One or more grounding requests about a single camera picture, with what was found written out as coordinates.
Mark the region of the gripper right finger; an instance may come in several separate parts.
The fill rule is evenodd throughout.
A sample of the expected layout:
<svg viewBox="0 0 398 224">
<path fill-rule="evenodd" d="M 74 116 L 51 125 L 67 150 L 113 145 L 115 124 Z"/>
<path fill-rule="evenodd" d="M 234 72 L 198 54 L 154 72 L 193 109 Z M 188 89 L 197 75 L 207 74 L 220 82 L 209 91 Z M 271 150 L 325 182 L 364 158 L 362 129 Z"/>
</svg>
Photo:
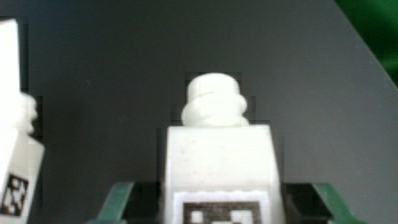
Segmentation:
<svg viewBox="0 0 398 224">
<path fill-rule="evenodd" d="M 316 183 L 312 188 L 330 213 L 326 224 L 367 224 L 356 218 L 333 186 L 326 183 Z"/>
</svg>

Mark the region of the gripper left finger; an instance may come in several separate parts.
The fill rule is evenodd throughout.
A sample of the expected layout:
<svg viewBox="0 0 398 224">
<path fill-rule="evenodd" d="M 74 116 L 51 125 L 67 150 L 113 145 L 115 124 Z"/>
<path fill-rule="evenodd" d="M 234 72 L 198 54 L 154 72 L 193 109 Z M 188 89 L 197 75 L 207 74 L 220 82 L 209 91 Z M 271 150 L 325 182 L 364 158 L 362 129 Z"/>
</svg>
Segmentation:
<svg viewBox="0 0 398 224">
<path fill-rule="evenodd" d="M 111 185 L 97 216 L 85 222 L 85 224 L 127 224 L 122 215 L 127 206 L 133 186 L 133 182 L 117 182 Z"/>
</svg>

